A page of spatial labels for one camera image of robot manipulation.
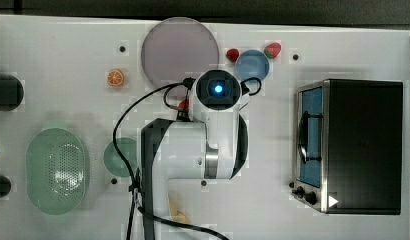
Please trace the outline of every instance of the blue cup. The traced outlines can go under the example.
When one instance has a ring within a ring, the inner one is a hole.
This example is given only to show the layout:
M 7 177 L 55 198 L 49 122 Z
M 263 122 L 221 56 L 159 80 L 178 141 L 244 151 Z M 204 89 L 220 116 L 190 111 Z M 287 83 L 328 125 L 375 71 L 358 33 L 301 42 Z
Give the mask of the blue cup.
M 235 72 L 239 80 L 243 81 L 251 77 L 261 81 L 268 75 L 270 64 L 263 52 L 248 50 L 242 53 L 236 61 Z

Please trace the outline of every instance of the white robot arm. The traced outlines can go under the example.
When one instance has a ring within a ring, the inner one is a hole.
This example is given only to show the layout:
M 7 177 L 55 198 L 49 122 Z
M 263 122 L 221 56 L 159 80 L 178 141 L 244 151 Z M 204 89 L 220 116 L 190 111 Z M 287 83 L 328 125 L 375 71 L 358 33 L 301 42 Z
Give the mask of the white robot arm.
M 190 122 L 156 119 L 142 129 L 138 159 L 144 212 L 172 220 L 171 179 L 230 179 L 236 175 L 247 155 L 248 134 L 239 110 L 248 103 L 248 93 L 230 73 L 208 71 L 192 86 Z M 145 214 L 143 229 L 145 240 L 196 239 Z

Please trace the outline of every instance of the orange slice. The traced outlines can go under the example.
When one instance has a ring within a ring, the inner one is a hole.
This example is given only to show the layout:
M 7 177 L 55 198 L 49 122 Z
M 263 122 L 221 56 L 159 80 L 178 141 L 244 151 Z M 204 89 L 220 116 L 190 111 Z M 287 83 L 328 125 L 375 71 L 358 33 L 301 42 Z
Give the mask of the orange slice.
M 111 86 L 121 86 L 124 83 L 124 75 L 120 70 L 111 70 L 108 74 L 108 84 Z

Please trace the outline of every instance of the red strawberry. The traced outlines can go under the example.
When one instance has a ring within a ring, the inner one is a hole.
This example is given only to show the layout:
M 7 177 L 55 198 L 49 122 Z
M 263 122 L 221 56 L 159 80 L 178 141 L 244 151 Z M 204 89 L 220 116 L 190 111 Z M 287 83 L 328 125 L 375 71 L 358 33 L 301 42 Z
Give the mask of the red strawberry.
M 280 51 L 282 50 L 282 46 L 279 43 L 272 43 L 265 47 L 264 54 L 269 59 L 274 59 L 279 55 Z
M 228 50 L 226 57 L 230 60 L 230 62 L 236 62 L 237 58 L 239 58 L 239 50 L 236 48 Z

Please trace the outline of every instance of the green bowl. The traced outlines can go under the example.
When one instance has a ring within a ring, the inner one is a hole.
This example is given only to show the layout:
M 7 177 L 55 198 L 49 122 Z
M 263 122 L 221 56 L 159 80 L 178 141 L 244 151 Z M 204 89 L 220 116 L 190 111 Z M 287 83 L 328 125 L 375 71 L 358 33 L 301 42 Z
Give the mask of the green bowl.
M 83 144 L 60 128 L 39 133 L 26 155 L 27 194 L 40 211 L 61 215 L 76 208 L 87 189 Z
M 123 155 L 127 158 L 128 162 L 130 163 L 131 168 L 133 171 L 137 168 L 137 156 L 136 156 L 136 141 L 131 138 L 118 138 L 117 145 Z M 128 177 L 130 173 L 118 155 L 117 151 L 115 150 L 114 143 L 110 142 L 105 149 L 103 154 L 103 159 L 105 162 L 105 167 L 108 171 L 119 177 Z

